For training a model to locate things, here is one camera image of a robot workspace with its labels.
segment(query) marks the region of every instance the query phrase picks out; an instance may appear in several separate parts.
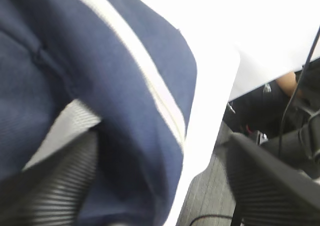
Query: white desk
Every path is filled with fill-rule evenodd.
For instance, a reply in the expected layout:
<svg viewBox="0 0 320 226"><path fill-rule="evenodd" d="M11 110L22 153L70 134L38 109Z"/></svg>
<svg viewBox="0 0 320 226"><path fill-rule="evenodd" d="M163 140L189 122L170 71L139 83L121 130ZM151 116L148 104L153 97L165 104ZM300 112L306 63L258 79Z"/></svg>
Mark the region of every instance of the white desk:
<svg viewBox="0 0 320 226"><path fill-rule="evenodd" d="M227 101L301 67L320 24L319 0L142 1L181 30L198 67L183 170L165 224L175 226L192 179L209 164Z"/></svg>

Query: gray carpet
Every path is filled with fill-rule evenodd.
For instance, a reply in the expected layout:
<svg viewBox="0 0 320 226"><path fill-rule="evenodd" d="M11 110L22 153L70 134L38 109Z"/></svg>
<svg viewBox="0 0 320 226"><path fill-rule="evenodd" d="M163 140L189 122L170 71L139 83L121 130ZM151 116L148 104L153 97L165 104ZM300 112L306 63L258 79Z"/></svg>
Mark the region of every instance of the gray carpet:
<svg viewBox="0 0 320 226"><path fill-rule="evenodd" d="M189 226L191 221L204 214L223 214L232 216L235 202L229 190L223 161L230 129L222 123L207 169L196 176L187 193L176 226ZM228 219L206 218L195 222L192 226L229 226Z"/></svg>

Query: navy blue jacket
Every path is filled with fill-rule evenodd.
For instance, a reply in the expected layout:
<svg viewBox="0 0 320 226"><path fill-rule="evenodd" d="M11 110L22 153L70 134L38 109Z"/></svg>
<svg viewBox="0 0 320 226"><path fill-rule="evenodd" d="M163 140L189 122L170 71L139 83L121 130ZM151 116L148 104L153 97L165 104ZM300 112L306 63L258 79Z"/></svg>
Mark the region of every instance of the navy blue jacket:
<svg viewBox="0 0 320 226"><path fill-rule="evenodd" d="M102 122L78 224L163 225L196 75L180 32L140 0L0 0L0 180L22 170L79 99Z"/></svg>

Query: black pants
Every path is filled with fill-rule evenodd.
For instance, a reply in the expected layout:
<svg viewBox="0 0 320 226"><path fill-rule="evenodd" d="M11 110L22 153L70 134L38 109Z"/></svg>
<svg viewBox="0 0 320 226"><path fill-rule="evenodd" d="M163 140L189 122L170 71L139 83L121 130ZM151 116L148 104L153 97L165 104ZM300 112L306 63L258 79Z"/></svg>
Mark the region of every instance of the black pants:
<svg viewBox="0 0 320 226"><path fill-rule="evenodd" d="M289 99L276 81L271 81L230 102L235 113L226 108L223 121L234 132L259 130L273 138Z"/></svg>

